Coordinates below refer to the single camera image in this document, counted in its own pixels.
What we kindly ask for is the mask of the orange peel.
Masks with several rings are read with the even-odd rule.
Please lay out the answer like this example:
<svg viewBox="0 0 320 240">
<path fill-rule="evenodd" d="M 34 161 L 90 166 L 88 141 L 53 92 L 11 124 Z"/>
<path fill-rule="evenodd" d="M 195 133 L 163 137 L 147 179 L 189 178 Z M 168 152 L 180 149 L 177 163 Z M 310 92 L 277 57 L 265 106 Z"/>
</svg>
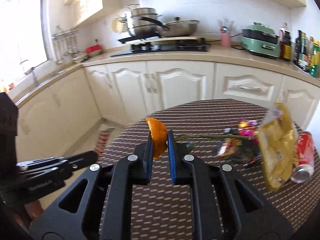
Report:
<svg viewBox="0 0 320 240">
<path fill-rule="evenodd" d="M 155 118 L 146 118 L 145 120 L 153 139 L 153 159 L 155 160 L 161 157 L 167 150 L 167 128 L 165 124 Z"/>
</svg>

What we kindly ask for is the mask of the cream lower kitchen cabinets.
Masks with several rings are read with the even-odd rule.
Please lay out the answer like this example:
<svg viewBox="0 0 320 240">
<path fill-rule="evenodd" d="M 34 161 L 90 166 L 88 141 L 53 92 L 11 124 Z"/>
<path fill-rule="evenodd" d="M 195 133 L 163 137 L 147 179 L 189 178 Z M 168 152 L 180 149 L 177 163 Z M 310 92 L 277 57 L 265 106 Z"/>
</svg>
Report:
<svg viewBox="0 0 320 240">
<path fill-rule="evenodd" d="M 129 125 L 184 103 L 235 99 L 284 103 L 319 143 L 319 85 L 270 70 L 201 61 L 136 61 L 78 67 L 18 103 L 19 161 L 59 157 L 106 119 Z"/>
</svg>

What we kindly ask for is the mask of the small colourful snack wrapper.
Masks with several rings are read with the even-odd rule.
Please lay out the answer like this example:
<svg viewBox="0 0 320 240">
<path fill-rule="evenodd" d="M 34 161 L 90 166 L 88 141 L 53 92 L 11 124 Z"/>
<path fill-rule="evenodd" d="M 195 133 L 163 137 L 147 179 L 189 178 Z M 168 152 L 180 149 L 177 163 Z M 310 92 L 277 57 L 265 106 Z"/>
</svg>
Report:
<svg viewBox="0 0 320 240">
<path fill-rule="evenodd" d="M 255 140 L 226 138 L 219 144 L 215 155 L 243 168 L 260 164 L 261 161 L 261 153 Z"/>
</svg>

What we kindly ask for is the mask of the brown polka dot tablecloth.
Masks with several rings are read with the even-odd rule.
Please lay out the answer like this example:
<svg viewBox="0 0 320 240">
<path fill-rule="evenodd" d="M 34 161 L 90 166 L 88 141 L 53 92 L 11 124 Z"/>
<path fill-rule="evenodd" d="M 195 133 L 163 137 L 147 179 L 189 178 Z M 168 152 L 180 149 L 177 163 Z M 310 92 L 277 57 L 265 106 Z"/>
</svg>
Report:
<svg viewBox="0 0 320 240">
<path fill-rule="evenodd" d="M 116 167 L 110 191 L 125 189 L 128 204 L 107 197 L 101 239 L 319 239 L 319 173 L 305 184 L 267 190 L 260 166 L 243 168 L 215 154 L 225 128 L 240 119 L 261 122 L 267 109 L 238 100 L 205 100 L 153 113 L 168 129 L 169 152 L 153 163 L 151 183 L 133 183 L 128 156 L 148 138 L 144 120 L 123 130 L 101 164 Z M 212 140 L 203 141 L 201 136 Z M 225 171 L 223 166 L 230 165 Z"/>
</svg>

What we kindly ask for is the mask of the pink flower with stem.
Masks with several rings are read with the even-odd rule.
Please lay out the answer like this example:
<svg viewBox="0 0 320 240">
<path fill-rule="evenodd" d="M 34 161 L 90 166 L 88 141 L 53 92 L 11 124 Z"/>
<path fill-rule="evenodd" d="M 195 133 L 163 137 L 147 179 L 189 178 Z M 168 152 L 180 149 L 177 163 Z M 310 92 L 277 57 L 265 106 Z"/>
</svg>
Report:
<svg viewBox="0 0 320 240">
<path fill-rule="evenodd" d="M 238 120 L 238 129 L 236 131 L 231 128 L 226 128 L 222 134 L 208 135 L 208 134 L 181 134 L 174 136 L 176 141 L 185 141 L 187 139 L 208 139 L 208 140 L 222 140 L 222 139 L 238 139 L 238 140 L 257 140 L 257 120 Z"/>
</svg>

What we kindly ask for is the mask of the yellow snack bag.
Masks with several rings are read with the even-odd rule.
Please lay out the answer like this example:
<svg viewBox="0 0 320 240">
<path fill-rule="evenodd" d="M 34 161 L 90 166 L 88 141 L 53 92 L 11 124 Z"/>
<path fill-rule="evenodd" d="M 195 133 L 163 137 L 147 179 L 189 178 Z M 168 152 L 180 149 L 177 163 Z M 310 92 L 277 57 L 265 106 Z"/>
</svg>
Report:
<svg viewBox="0 0 320 240">
<path fill-rule="evenodd" d="M 283 103 L 275 103 L 258 127 L 258 143 L 268 191 L 278 191 L 298 166 L 295 123 Z"/>
</svg>

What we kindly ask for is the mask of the chrome sink faucet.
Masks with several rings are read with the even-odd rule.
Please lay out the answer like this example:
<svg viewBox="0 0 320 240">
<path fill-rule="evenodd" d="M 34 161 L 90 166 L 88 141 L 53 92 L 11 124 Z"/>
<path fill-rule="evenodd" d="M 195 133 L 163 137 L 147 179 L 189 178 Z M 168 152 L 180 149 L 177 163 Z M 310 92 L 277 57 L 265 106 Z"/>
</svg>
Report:
<svg viewBox="0 0 320 240">
<path fill-rule="evenodd" d="M 30 75 L 32 77 L 33 85 L 34 87 L 37 87 L 39 85 L 39 81 L 35 73 L 35 67 L 31 67 L 28 59 L 21 61 L 20 66 L 22 67 L 23 72 L 26 76 Z"/>
</svg>

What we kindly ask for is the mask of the red bowl on counter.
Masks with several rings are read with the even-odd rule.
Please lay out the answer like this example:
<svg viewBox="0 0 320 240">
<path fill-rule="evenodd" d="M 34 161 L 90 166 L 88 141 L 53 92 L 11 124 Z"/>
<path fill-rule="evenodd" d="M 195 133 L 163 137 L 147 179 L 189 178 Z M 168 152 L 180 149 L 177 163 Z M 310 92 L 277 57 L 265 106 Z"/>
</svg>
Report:
<svg viewBox="0 0 320 240">
<path fill-rule="evenodd" d="M 94 46 L 90 46 L 86 48 L 86 53 L 89 57 L 95 57 L 97 55 L 100 55 L 102 53 L 102 47 L 98 44 Z"/>
</svg>

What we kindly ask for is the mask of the green bottle on counter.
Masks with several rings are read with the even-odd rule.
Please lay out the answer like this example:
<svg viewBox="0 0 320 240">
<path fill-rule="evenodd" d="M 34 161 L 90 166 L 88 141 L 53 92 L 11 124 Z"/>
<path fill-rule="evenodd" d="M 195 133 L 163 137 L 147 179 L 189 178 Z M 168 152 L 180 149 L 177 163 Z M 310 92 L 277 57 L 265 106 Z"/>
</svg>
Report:
<svg viewBox="0 0 320 240">
<path fill-rule="evenodd" d="M 319 70 L 319 42 L 317 40 L 313 41 L 313 50 L 309 66 L 309 74 L 315 78 L 318 77 Z"/>
</svg>

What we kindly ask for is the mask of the pink utensil holder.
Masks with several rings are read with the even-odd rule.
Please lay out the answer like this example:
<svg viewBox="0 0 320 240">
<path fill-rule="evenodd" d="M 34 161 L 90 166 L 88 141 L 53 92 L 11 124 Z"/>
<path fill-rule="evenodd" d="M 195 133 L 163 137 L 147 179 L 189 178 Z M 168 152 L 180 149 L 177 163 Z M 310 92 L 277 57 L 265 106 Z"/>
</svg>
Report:
<svg viewBox="0 0 320 240">
<path fill-rule="evenodd" d="M 230 33 L 221 32 L 221 46 L 229 48 L 232 45 Z"/>
</svg>

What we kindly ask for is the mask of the dark soy sauce bottle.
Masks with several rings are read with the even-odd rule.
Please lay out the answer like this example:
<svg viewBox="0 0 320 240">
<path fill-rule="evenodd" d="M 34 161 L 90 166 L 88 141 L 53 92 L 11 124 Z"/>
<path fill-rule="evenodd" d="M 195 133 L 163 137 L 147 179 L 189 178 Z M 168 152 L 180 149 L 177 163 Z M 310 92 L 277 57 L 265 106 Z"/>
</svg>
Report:
<svg viewBox="0 0 320 240">
<path fill-rule="evenodd" d="M 285 26 L 279 31 L 280 58 L 284 61 L 291 61 L 291 34 Z"/>
</svg>

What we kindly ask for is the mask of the green electric cooker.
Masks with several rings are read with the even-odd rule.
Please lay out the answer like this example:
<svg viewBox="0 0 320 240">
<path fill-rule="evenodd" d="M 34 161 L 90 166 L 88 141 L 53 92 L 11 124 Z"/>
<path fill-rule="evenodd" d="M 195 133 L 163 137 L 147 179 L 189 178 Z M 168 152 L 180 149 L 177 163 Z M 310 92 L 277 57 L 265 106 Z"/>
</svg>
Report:
<svg viewBox="0 0 320 240">
<path fill-rule="evenodd" d="M 278 39 L 273 29 L 254 22 L 242 29 L 241 46 L 253 55 L 277 59 L 280 57 Z"/>
</svg>

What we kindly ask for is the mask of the round cream steamer tray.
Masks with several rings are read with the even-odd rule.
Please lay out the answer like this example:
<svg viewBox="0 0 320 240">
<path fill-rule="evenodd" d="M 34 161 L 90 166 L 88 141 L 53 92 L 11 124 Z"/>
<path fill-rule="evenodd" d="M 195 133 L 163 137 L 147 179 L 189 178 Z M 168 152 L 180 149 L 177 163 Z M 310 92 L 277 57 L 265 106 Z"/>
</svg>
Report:
<svg viewBox="0 0 320 240">
<path fill-rule="evenodd" d="M 111 27 L 114 33 L 123 33 L 126 31 L 126 21 L 121 17 L 116 17 L 112 20 Z"/>
</svg>

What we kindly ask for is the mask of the stacked steel steamer pot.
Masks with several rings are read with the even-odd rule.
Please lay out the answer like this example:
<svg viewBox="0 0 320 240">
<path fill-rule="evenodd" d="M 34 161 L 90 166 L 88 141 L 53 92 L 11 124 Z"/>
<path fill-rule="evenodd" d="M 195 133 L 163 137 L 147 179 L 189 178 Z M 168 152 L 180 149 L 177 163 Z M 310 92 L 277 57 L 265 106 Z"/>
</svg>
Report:
<svg viewBox="0 0 320 240">
<path fill-rule="evenodd" d="M 132 25 L 128 25 L 129 34 L 136 38 L 150 38 L 158 36 L 158 25 L 150 20 L 158 20 L 156 9 L 140 7 L 138 3 L 126 6 L 130 11 Z"/>
</svg>

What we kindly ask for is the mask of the window frame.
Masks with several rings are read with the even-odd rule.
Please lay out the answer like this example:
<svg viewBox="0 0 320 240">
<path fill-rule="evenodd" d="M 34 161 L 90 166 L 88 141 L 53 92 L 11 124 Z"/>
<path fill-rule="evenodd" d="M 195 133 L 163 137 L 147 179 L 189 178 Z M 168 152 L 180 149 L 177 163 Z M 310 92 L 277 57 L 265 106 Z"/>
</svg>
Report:
<svg viewBox="0 0 320 240">
<path fill-rule="evenodd" d="M 1 90 L 50 61 L 46 0 L 1 0 Z"/>
</svg>

